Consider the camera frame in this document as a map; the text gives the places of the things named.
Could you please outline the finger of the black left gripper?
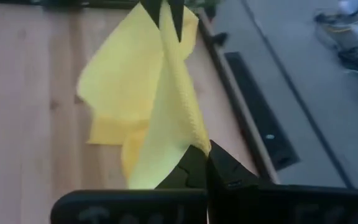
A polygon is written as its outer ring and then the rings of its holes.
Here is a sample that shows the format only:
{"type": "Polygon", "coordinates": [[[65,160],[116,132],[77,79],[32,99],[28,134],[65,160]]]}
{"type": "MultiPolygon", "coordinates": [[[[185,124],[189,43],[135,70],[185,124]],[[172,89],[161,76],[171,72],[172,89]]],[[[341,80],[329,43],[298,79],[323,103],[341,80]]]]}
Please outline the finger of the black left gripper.
{"type": "Polygon", "coordinates": [[[170,6],[173,25],[177,33],[178,41],[181,42],[185,0],[167,0],[167,2],[170,6]]]}
{"type": "Polygon", "coordinates": [[[140,0],[140,3],[147,11],[157,28],[159,28],[162,0],[140,0]]]}

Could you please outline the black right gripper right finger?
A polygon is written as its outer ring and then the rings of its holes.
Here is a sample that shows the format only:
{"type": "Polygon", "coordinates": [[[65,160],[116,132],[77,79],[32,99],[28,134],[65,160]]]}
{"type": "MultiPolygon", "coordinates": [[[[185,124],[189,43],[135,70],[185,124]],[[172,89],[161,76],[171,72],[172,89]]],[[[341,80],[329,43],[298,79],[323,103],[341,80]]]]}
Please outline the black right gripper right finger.
{"type": "Polygon", "coordinates": [[[358,223],[358,190],[274,184],[215,142],[206,180],[211,223],[358,223]]]}

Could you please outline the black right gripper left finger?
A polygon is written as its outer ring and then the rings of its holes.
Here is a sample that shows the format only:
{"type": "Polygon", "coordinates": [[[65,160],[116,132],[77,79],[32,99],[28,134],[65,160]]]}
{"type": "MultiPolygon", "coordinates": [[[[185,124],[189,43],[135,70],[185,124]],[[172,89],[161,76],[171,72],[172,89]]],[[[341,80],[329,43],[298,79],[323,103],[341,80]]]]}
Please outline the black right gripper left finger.
{"type": "Polygon", "coordinates": [[[206,223],[206,156],[191,146],[154,189],[74,190],[58,199],[51,224],[206,223]]]}

